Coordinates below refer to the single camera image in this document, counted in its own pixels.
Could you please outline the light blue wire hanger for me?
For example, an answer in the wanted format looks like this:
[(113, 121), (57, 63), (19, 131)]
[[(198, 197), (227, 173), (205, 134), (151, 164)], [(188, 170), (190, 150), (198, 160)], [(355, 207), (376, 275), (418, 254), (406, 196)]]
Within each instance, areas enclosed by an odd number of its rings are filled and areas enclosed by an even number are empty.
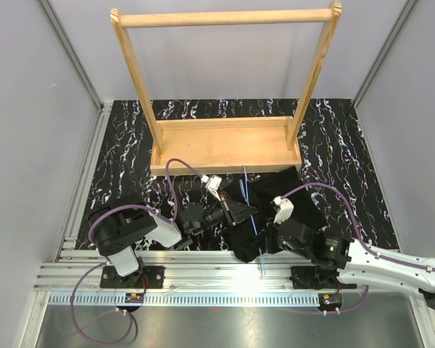
[[(250, 197), (249, 197), (249, 176), (247, 173), (247, 168), (245, 166), (243, 166), (243, 178), (241, 178), (239, 180), (239, 186), (240, 186), (240, 190), (241, 190), (241, 195), (244, 198), (245, 204), (249, 207), (249, 219), (251, 221), (252, 224), (252, 230), (253, 230), (253, 234), (254, 237), (258, 237), (259, 236), (259, 231), (257, 229), (257, 224), (256, 224), (256, 220), (255, 220), (255, 212), (253, 210), (253, 208), (250, 205)], [(257, 265), (258, 265), (258, 269), (260, 272), (261, 276), (266, 276), (267, 272), (266, 272), (266, 267), (265, 267), (265, 257), (263, 255), (262, 252), (262, 247), (258, 246), (257, 247), (257, 257), (254, 260)]]

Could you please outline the black trousers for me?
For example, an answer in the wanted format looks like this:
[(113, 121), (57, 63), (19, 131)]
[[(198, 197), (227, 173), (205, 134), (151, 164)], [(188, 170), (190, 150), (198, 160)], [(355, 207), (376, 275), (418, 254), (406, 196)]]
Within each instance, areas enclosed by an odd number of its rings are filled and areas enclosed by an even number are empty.
[[(272, 201), (301, 185), (295, 167), (264, 174), (248, 183), (249, 204), (257, 208), (257, 213), (242, 223), (225, 224), (223, 228), (229, 249), (238, 260), (248, 263), (260, 254), (281, 251), (278, 247), (278, 231), (273, 225), (276, 211)], [(317, 231), (328, 225), (325, 215), (316, 207), (307, 189), (292, 194), (289, 200), (294, 205), (291, 218), (296, 220), (298, 226), (305, 225)]]

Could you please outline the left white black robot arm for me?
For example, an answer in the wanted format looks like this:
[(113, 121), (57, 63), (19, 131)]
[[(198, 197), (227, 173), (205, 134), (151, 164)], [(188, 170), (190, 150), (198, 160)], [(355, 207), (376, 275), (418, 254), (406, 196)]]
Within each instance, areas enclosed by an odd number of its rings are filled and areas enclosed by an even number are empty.
[(100, 287), (134, 289), (151, 281), (154, 289), (162, 288), (161, 267), (146, 266), (136, 255), (135, 244), (151, 239), (166, 249), (185, 249), (192, 238), (221, 223), (235, 226), (257, 212), (256, 207), (233, 200), (224, 191), (215, 206), (206, 210), (199, 203), (190, 203), (171, 221), (147, 206), (140, 195), (132, 194), (103, 204), (88, 216), (89, 240), (105, 257)]

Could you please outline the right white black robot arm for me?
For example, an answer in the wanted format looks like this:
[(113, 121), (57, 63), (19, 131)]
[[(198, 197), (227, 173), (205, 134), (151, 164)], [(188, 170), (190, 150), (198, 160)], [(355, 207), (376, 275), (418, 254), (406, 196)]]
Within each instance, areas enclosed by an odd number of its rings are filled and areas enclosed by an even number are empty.
[(435, 257), (393, 252), (335, 231), (314, 231), (293, 218), (268, 230), (265, 250), (285, 251), (310, 262), (309, 270), (292, 271), (295, 286), (327, 289), (369, 286), (402, 292), (435, 310)]

